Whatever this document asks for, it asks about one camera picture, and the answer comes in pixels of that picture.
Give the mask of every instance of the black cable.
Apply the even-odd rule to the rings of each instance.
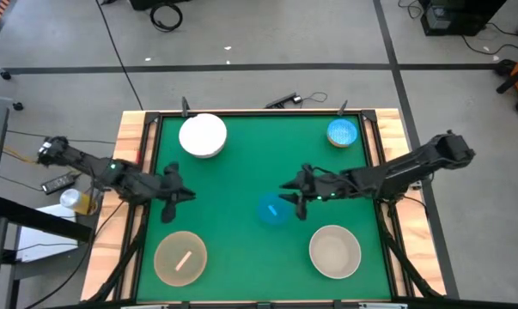
[[[21,248],[21,249],[16,249],[16,250],[13,250],[13,251],[6,251],[6,252],[4,252],[1,255],[0,259],[6,258],[6,256],[8,256],[9,254],[15,254],[15,253],[17,253],[19,251],[24,251],[26,249],[31,249],[31,248],[34,248],[34,247],[39,246],[39,245],[42,245],[42,246],[53,246],[53,245],[76,245],[76,244],[37,244],[37,245],[30,245],[30,246],[27,246],[27,247],[24,247],[24,248]]]
[[[423,9],[420,7],[420,6],[417,6],[417,5],[413,5],[414,3],[416,3],[418,0],[415,0],[415,1],[411,1],[409,4],[402,4],[402,0],[398,0],[398,6],[403,8],[403,9],[407,9],[407,14],[412,18],[412,19],[416,19],[418,18],[419,16],[421,16],[423,14]],[[411,9],[415,9],[416,10],[416,14],[414,15],[412,12],[411,12]]]
[[[157,10],[162,7],[168,7],[170,9],[172,9],[179,16],[179,21],[177,21],[172,26],[165,26],[161,21],[156,21],[155,12],[157,12]],[[163,2],[163,3],[156,4],[152,8],[152,10],[149,12],[149,19],[152,21],[152,25],[154,25],[155,29],[157,29],[161,32],[164,32],[164,33],[170,33],[173,30],[175,30],[176,28],[180,27],[180,25],[182,24],[183,17],[182,17],[182,11],[179,9],[178,6],[174,5],[173,3]]]
[[[7,180],[7,181],[9,181],[9,182],[11,182],[13,184],[25,186],[26,188],[31,189],[33,191],[37,191],[37,192],[42,192],[43,191],[43,189],[33,188],[31,185],[26,185],[26,184],[21,183],[20,181],[16,181],[16,180],[13,180],[13,179],[8,179],[8,178],[6,178],[4,176],[1,176],[1,175],[0,175],[0,179]]]
[[[93,195],[94,195],[94,170],[91,166],[88,166],[88,169],[91,173],[91,187],[93,188],[92,191],[91,191],[91,195],[90,195],[90,199],[88,200],[88,207],[90,208],[91,205],[92,205],[92,201],[93,201]],[[104,171],[102,171],[101,175],[107,170],[107,167],[104,168]],[[115,215],[115,213],[119,210],[119,208],[121,208],[121,205],[123,205],[125,201],[121,201],[121,203],[118,205],[118,207],[106,218],[106,220],[104,222],[102,222],[102,225],[98,228],[98,230],[96,231],[96,233],[94,235],[91,235],[91,239],[89,240],[88,242],[88,247],[87,247],[87,251],[85,252],[85,254],[82,256],[81,258],[81,261],[79,262],[79,264],[76,266],[76,268],[73,270],[73,272],[68,276],[68,278],[62,282],[62,284],[60,284],[57,288],[55,288],[52,292],[50,292],[49,294],[45,295],[44,297],[42,297],[40,300],[37,300],[36,302],[34,302],[32,305],[26,307],[26,309],[31,309],[31,308],[34,308],[35,306],[37,306],[38,304],[42,303],[43,301],[49,299],[51,296],[53,296],[56,292],[58,292],[61,288],[63,288],[70,280],[71,278],[76,274],[76,272],[79,270],[79,268],[81,268],[81,265],[83,264],[83,262],[85,261],[85,258],[87,257],[87,255],[90,253],[92,247],[93,247],[93,244],[94,244],[94,241],[96,240],[96,238],[98,237],[98,235],[100,234],[102,228],[106,225],[106,223],[108,221],[110,221],[110,219],[112,219],[113,215]]]
[[[408,199],[408,200],[412,200],[414,202],[417,202],[417,203],[420,203],[421,205],[423,205],[423,207],[425,209],[427,209],[427,205],[425,203],[423,203],[422,201],[416,199],[416,198],[413,198],[413,197],[407,197],[407,196],[404,196],[404,198]]]
[[[50,137],[46,135],[41,134],[35,134],[35,133],[26,133],[26,132],[20,132],[15,130],[7,130],[8,133],[14,133],[14,134],[20,134],[25,136],[36,136],[36,137]],[[80,140],[80,139],[69,139],[70,142],[96,142],[96,143],[105,143],[105,144],[112,144],[114,145],[115,142],[107,142],[107,141],[96,141],[96,140]]]
[[[121,65],[121,69],[123,69],[123,73],[125,73],[125,77],[127,78],[127,81],[129,82],[129,85],[131,85],[132,92],[135,94],[135,98],[137,98],[138,106],[140,107],[140,110],[143,111],[142,102],[140,101],[140,98],[138,97],[137,90],[132,85],[131,78],[129,77],[129,74],[127,73],[127,69],[125,68],[125,65],[123,64],[123,61],[121,60],[121,56],[119,55],[119,51],[117,46],[115,45],[115,42],[113,42],[113,36],[112,32],[110,31],[110,26],[107,24],[106,16],[104,15],[104,11],[102,10],[101,4],[98,3],[98,0],[94,0],[96,2],[96,5],[98,6],[98,9],[101,11],[102,20],[104,21],[104,25],[106,26],[107,35],[110,37],[110,41],[112,42],[113,50],[115,51],[115,55],[118,57],[119,64]]]
[[[503,31],[501,30],[500,27],[498,27],[496,24],[494,24],[493,22],[487,22],[486,25],[492,25],[495,29],[497,29],[500,33],[503,33],[503,34],[507,34],[507,35],[514,35],[515,37],[518,37],[518,33],[510,33],[510,32],[506,32],[506,31]],[[501,45],[496,51],[494,52],[489,52],[489,51],[480,51],[480,50],[477,50],[475,48],[473,48],[472,46],[470,46],[470,44],[468,44],[468,41],[465,39],[465,36],[464,35],[461,35],[461,38],[463,38],[463,40],[465,41],[465,44],[466,44],[466,47],[468,47],[471,51],[473,52],[477,52],[477,53],[481,53],[483,55],[488,55],[488,56],[493,56],[493,55],[496,55],[498,52],[500,52],[503,48],[505,47],[513,47],[515,49],[518,50],[518,46],[517,45],[514,45],[514,44],[503,44]]]
[[[320,99],[320,100],[315,99],[314,96],[316,94],[323,94],[324,95],[324,99],[323,100],[322,99]],[[327,100],[328,97],[329,97],[329,95],[327,95],[325,92],[316,91],[315,93],[310,94],[308,97],[302,99],[301,107],[300,108],[302,108],[302,106],[304,105],[304,101],[306,101],[306,100],[312,100],[314,102],[323,103],[323,102],[325,102]]]

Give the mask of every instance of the light blue bowl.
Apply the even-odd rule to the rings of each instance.
[[[358,129],[348,119],[335,119],[327,127],[327,138],[337,147],[349,147],[358,138]]]

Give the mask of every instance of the wooden table frame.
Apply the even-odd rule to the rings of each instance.
[[[333,114],[337,109],[295,109],[295,110],[202,110],[189,111],[190,116],[200,112],[211,112],[215,114],[235,113],[261,113],[268,115],[288,114]],[[347,109],[345,112],[356,114],[359,112],[360,126],[364,139],[364,147],[369,149],[368,163],[376,166],[384,161],[390,161],[396,157],[409,152],[404,128],[397,109],[375,109],[357,110]],[[124,159],[139,164],[143,171],[150,173],[154,166],[153,153],[158,144],[161,125],[158,125],[160,113],[181,114],[181,111],[147,111],[147,112],[124,112],[119,127],[118,139],[113,152],[116,159]],[[422,200],[420,191],[408,191],[408,197]],[[115,192],[108,192],[99,216],[100,225],[119,205],[119,199]],[[410,199],[403,199],[398,202],[396,211],[388,211],[386,204],[379,205],[382,208],[384,221],[400,246],[404,247],[406,256],[413,263],[415,268],[427,283],[438,293],[445,294],[446,288],[442,279],[442,272],[436,256],[434,239],[429,227],[424,206],[421,203]],[[143,206],[135,209],[128,209],[126,204],[102,229],[97,237],[90,254],[87,275],[82,289],[81,300],[93,296],[101,284],[111,274],[113,268],[119,261],[121,252],[126,250],[128,243],[135,236],[137,228],[143,219]],[[389,285],[393,296],[421,296],[417,288],[403,276],[402,268],[393,255],[383,245],[385,253]],[[135,275],[136,259],[135,254],[125,269],[125,275],[120,278],[110,299],[124,300],[136,297],[137,279]]]

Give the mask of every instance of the white bowl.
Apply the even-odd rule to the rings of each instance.
[[[346,228],[329,225],[320,228],[308,247],[314,267],[324,276],[345,279],[356,272],[362,251],[356,237]]]
[[[221,152],[228,132],[219,117],[201,113],[187,119],[179,131],[182,148],[198,158],[210,158]]]

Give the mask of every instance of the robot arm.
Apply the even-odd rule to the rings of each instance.
[[[474,150],[468,148],[462,136],[448,131],[434,136],[409,154],[377,167],[353,168],[335,174],[305,164],[295,179],[281,185],[301,194],[281,194],[280,197],[295,204],[297,217],[306,220],[307,202],[356,197],[396,200],[411,184],[426,179],[441,168],[466,167],[474,155]],[[316,170],[323,173],[316,176]]]
[[[166,202],[161,220],[169,223],[176,216],[175,205],[195,198],[195,193],[182,184],[179,166],[171,163],[163,176],[142,173],[129,161],[97,158],[69,145],[66,137],[47,137],[39,149],[38,163],[45,166],[73,167],[94,180],[94,186],[103,191],[114,189],[119,198],[129,204],[139,205],[157,198]]]

